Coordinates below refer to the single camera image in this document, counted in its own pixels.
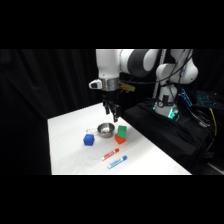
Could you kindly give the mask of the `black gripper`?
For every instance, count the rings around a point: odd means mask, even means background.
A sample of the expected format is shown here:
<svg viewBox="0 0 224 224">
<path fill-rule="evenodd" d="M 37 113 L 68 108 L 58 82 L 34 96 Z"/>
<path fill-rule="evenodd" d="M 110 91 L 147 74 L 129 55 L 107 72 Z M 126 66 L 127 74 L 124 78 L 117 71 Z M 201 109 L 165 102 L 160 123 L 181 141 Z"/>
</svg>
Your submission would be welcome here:
<svg viewBox="0 0 224 224">
<path fill-rule="evenodd" d="M 120 106 L 118 104 L 119 91 L 103 91 L 102 100 L 106 115 L 110 114 L 110 105 L 112 105 L 113 120 L 116 123 L 120 117 Z"/>
</svg>

